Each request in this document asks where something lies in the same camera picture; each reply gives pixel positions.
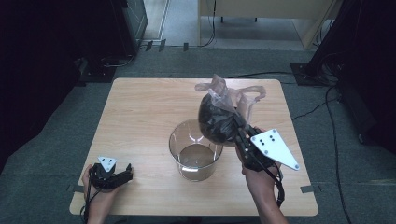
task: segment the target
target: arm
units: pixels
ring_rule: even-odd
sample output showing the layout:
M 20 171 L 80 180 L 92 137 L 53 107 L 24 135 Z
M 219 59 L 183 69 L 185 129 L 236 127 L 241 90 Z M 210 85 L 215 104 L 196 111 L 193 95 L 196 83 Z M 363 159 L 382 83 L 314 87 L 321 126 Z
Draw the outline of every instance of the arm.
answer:
M 84 198 L 87 197 L 88 185 L 89 185 L 89 172 L 92 168 L 92 165 L 88 165 L 85 169 L 84 175 L 81 180 L 84 184 Z M 114 198 L 119 192 L 120 187 L 113 189 L 110 192 L 103 193 L 99 192 L 90 203 L 90 214 L 88 217 L 89 224 L 103 224 L 105 223 L 106 217 L 110 212 L 111 205 L 114 203 Z M 92 196 L 96 192 L 94 186 L 91 186 L 90 196 Z
M 277 175 L 275 167 L 268 168 L 274 175 Z M 274 180 L 264 171 L 256 172 L 242 167 L 242 174 L 247 180 L 248 189 L 253 197 L 259 211 L 262 223 L 288 223 L 285 216 L 276 204 L 274 194 Z

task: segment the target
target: floor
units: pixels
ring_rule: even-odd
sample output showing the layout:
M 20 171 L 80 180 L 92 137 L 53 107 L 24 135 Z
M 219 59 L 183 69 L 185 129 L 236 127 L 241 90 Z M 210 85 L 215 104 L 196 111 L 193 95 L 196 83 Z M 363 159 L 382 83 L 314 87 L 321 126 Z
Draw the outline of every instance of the floor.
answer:
M 198 42 L 198 1 L 197 0 L 145 0 L 148 14 L 148 28 L 144 42 L 154 41 L 165 46 L 202 46 L 210 41 L 213 33 L 213 17 L 201 18 L 201 42 Z M 326 21 L 322 28 L 323 38 L 331 21 Z M 294 25 L 288 19 L 258 18 L 224 18 L 214 20 L 215 38 L 207 48 L 218 49 L 281 49 L 281 50 L 316 50 L 304 49 Z

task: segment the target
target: dark object in bag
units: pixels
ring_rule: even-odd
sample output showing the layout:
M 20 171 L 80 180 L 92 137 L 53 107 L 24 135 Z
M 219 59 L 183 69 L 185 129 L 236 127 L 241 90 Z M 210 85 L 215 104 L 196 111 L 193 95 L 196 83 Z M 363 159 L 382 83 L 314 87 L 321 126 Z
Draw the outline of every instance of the dark object in bag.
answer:
M 195 85 L 195 90 L 208 91 L 198 112 L 202 135 L 212 143 L 226 147 L 235 147 L 238 127 L 233 122 L 233 116 L 241 116 L 249 124 L 253 105 L 265 97 L 263 86 L 235 90 L 227 88 L 226 81 L 217 75 L 213 76 L 211 83 Z M 258 96 L 249 97 L 249 92 L 258 93 Z
M 207 94 L 201 102 L 198 121 L 202 135 L 212 143 L 233 146 L 237 127 L 233 124 L 233 112 L 212 104 L 212 96 Z

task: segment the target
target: clear glass bowl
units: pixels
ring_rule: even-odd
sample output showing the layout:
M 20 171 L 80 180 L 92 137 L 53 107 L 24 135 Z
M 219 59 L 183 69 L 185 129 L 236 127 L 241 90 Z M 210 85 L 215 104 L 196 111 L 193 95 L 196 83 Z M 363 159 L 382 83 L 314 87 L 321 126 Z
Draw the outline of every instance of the clear glass bowl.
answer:
M 216 161 L 223 145 L 206 139 L 200 131 L 198 119 L 179 124 L 169 138 L 169 150 L 177 163 L 177 169 L 186 179 L 208 179 L 216 170 Z

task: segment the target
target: wooden table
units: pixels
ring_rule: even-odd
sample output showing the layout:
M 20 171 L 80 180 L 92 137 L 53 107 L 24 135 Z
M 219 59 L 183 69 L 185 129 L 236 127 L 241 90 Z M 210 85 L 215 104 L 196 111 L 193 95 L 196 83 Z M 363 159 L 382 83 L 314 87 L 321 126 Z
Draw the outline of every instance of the wooden table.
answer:
M 290 119 L 288 106 L 277 80 L 226 79 L 234 89 L 264 86 L 267 96 L 254 105 L 252 125 L 276 128 L 300 163 L 300 171 L 283 166 L 286 216 L 314 216 L 318 212 L 303 155 Z M 118 159 L 116 173 L 128 163 L 134 167 L 133 181 L 122 186 L 110 214 L 154 216 L 257 216 L 248 192 L 241 162 L 235 149 L 225 147 L 215 173 L 207 180 L 191 182 L 181 176 L 170 155 L 168 139 L 176 126 L 197 118 L 206 92 L 195 84 L 211 82 L 198 78 L 119 78 L 113 83 L 81 175 L 98 156 Z M 78 215 L 84 205 L 76 192 L 70 212 Z
M 216 0 L 216 17 L 292 19 L 304 48 L 310 49 L 323 22 L 336 18 L 343 0 Z M 215 0 L 198 0 L 198 43 L 201 17 L 213 16 Z

